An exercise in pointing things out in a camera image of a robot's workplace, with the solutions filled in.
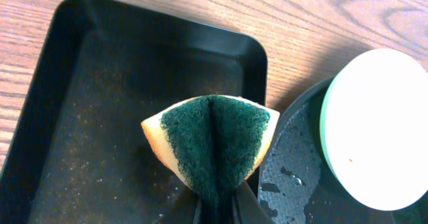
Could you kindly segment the yellow green scrub sponge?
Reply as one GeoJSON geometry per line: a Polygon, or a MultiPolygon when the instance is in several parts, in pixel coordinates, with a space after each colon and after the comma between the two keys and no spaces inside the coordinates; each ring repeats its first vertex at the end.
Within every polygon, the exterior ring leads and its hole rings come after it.
{"type": "Polygon", "coordinates": [[[207,95],[177,102],[141,123],[155,156],[219,215],[268,152],[280,113],[251,100],[207,95]]]}

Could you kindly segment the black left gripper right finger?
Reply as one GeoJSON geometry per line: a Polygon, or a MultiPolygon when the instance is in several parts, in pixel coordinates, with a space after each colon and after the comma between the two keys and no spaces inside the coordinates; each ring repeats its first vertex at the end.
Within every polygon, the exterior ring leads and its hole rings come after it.
{"type": "Polygon", "coordinates": [[[246,181],[243,181],[232,195],[232,223],[274,224],[246,181]]]}

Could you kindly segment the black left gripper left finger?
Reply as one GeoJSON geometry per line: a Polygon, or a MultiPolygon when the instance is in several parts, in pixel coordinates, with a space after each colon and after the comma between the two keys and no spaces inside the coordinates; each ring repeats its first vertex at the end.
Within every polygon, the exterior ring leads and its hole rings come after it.
{"type": "Polygon", "coordinates": [[[175,205],[160,217],[156,224],[200,224],[200,222],[201,202],[198,196],[186,187],[175,205]]]}

